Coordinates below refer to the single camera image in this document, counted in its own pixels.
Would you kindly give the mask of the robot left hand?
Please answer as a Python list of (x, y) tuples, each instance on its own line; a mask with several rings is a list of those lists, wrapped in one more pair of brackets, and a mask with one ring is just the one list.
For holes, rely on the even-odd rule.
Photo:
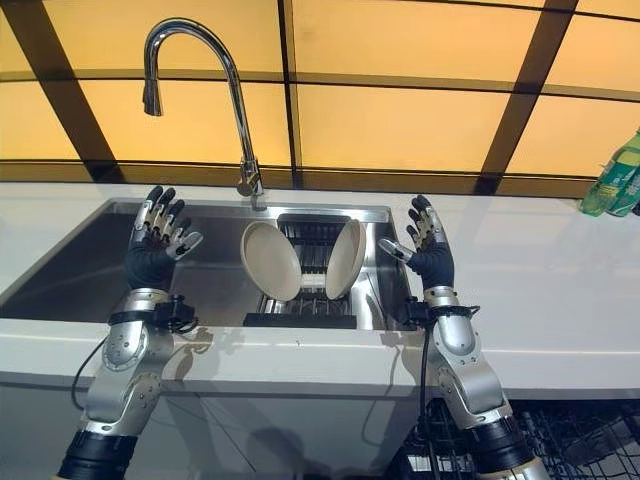
[(155, 186), (141, 203), (131, 231), (124, 268), (132, 290), (168, 292), (175, 268), (204, 239), (191, 229), (191, 220), (178, 221), (185, 201), (173, 187)]

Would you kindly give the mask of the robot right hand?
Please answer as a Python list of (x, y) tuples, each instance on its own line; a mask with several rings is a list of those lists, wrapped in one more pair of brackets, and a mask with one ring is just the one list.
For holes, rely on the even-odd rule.
[(410, 249), (389, 238), (381, 238), (378, 246), (417, 274), (424, 290), (453, 288), (454, 259), (444, 226), (432, 203), (419, 194), (411, 200), (408, 215), (412, 223), (406, 226), (406, 232), (414, 248)]

